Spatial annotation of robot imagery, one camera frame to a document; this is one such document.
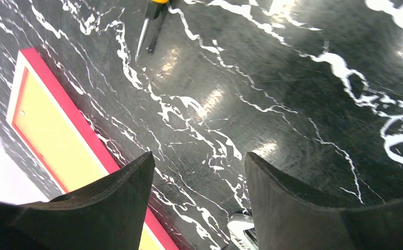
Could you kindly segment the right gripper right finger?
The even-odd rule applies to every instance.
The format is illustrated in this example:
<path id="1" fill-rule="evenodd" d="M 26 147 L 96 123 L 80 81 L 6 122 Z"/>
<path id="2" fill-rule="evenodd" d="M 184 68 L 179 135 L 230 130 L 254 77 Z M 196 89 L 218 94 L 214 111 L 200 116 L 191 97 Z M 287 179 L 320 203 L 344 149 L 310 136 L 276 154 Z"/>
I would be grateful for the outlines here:
<path id="1" fill-rule="evenodd" d="M 403 198 L 352 206 L 253 152 L 244 165 L 260 249 L 403 249 Z"/>

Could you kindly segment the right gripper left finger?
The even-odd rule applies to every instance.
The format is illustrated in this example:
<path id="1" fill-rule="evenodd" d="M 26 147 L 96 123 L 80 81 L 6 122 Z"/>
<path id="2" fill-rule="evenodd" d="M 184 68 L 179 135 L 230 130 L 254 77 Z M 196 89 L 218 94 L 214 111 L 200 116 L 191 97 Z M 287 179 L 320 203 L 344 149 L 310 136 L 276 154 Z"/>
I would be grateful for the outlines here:
<path id="1" fill-rule="evenodd" d="M 138 249 L 154 169 L 147 152 L 49 202 L 0 202 L 0 249 Z"/>

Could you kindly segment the pink photo frame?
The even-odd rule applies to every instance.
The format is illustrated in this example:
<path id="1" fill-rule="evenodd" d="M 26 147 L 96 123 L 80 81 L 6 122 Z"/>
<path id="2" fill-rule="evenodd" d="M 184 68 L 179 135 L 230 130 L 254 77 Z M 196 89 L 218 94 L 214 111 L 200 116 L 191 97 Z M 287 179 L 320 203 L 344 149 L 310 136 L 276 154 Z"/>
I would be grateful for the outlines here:
<path id="1" fill-rule="evenodd" d="M 122 168 L 35 48 L 18 53 L 6 120 L 63 195 Z M 138 249 L 176 249 L 148 206 Z"/>

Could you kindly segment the orange handled screwdriver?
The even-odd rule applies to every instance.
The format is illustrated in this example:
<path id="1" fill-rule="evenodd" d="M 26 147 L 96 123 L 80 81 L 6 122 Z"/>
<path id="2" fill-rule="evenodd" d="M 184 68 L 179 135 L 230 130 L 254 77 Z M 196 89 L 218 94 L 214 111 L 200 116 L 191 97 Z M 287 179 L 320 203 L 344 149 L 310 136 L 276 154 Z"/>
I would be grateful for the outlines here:
<path id="1" fill-rule="evenodd" d="M 157 19 L 163 12 L 164 7 L 169 3 L 169 0 L 149 0 L 146 4 L 144 21 L 138 39 L 137 48 L 135 51 L 134 60 L 138 62 L 140 57 L 152 50 L 154 43 L 154 33 L 157 30 Z"/>

